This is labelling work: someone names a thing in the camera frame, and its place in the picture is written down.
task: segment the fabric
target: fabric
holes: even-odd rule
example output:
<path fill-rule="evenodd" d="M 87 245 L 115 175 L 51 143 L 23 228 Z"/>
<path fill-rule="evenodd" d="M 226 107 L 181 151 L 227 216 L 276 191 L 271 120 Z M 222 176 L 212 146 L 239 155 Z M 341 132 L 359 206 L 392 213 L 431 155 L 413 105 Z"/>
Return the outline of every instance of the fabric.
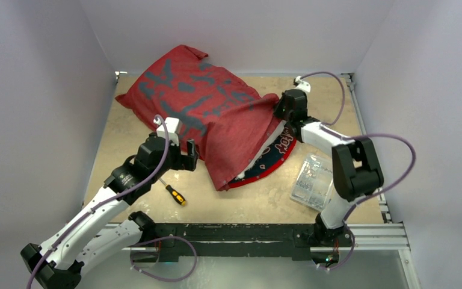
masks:
<path fill-rule="evenodd" d="M 280 136 L 266 147 L 253 166 L 245 171 L 242 179 L 234 179 L 228 183 L 229 188 L 240 187 L 262 179 L 275 171 L 288 159 L 297 140 L 289 134 L 287 128 L 283 129 Z"/>
<path fill-rule="evenodd" d="M 215 188 L 227 190 L 279 125 L 273 116 L 279 97 L 270 93 L 261 98 L 225 68 L 202 62 L 207 56 L 177 46 L 116 100 L 151 129 L 156 128 L 156 114 L 180 119 L 182 149 L 193 138 Z"/>

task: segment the red trim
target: red trim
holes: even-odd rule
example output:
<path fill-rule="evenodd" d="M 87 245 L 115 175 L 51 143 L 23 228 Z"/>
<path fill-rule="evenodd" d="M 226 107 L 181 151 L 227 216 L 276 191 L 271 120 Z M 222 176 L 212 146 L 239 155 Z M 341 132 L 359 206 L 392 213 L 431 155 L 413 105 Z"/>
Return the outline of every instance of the red trim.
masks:
<path fill-rule="evenodd" d="M 293 148 L 295 147 L 295 144 L 297 144 L 297 139 L 296 138 L 293 139 L 293 142 L 288 147 L 288 150 L 286 151 L 286 153 L 282 157 L 282 158 L 284 158 L 284 160 L 283 161 L 278 160 L 275 164 L 273 164 L 273 166 L 269 167 L 268 170 L 266 170 L 266 171 L 262 172 L 261 174 L 259 174 L 259 178 L 257 176 L 254 176 L 252 178 L 244 179 L 243 181 L 234 182 L 232 184 L 227 184 L 226 187 L 227 188 L 238 188 L 238 187 L 241 187 L 243 185 L 250 184 L 251 182 L 255 182 L 255 181 L 257 181 L 259 179 L 262 179 L 262 178 L 268 176 L 269 174 L 273 173 L 273 171 L 275 171 L 278 167 L 280 167 L 281 164 L 283 164 L 286 161 L 286 159 L 288 159 L 289 154 L 291 154 L 291 152 L 293 151 Z"/>

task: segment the white wall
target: white wall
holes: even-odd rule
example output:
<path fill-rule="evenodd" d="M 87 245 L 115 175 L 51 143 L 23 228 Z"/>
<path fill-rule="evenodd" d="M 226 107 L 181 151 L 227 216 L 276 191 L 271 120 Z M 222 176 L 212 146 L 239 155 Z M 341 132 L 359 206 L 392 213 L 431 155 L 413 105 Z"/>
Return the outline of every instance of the white wall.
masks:
<path fill-rule="evenodd" d="M 393 0 L 81 0 L 115 70 L 178 44 L 235 73 L 355 71 Z"/>
<path fill-rule="evenodd" d="M 77 0 L 0 0 L 0 288 L 82 204 L 113 70 Z"/>
<path fill-rule="evenodd" d="M 423 288 L 462 288 L 462 0 L 397 1 L 356 80 L 368 132 L 404 135 L 418 152 L 387 200 Z M 408 150 L 378 143 L 389 182 Z"/>

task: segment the screwdriver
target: screwdriver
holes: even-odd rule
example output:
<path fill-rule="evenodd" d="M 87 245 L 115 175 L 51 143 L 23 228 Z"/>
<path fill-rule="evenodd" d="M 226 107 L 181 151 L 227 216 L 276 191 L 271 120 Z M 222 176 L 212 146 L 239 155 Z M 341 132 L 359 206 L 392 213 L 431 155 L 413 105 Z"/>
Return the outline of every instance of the screwdriver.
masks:
<path fill-rule="evenodd" d="M 164 182 L 163 179 L 160 179 L 160 181 L 162 182 L 162 184 L 165 186 L 165 189 L 169 191 L 169 193 L 171 194 L 171 196 L 174 198 L 174 200 L 179 203 L 180 205 L 182 206 L 185 206 L 186 205 L 186 200 L 185 198 L 182 196 L 182 194 L 178 193 L 175 189 L 173 189 L 171 187 L 171 185 L 168 185 Z"/>

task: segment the gray floor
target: gray floor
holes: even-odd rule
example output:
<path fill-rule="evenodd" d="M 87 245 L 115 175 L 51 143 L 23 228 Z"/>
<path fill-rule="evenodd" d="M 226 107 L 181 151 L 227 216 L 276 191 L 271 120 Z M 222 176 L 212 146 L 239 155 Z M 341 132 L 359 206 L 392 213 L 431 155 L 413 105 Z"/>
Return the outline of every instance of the gray floor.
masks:
<path fill-rule="evenodd" d="M 193 258 L 180 258 L 178 263 L 159 263 L 149 269 L 167 278 L 184 275 Z M 197 268 L 188 279 L 177 283 L 154 280 L 130 270 L 129 255 L 121 251 L 90 272 L 77 289 L 121 288 L 408 288 L 397 251 L 355 251 L 348 264 L 323 272 L 313 262 L 289 258 L 214 258 L 198 259 Z"/>

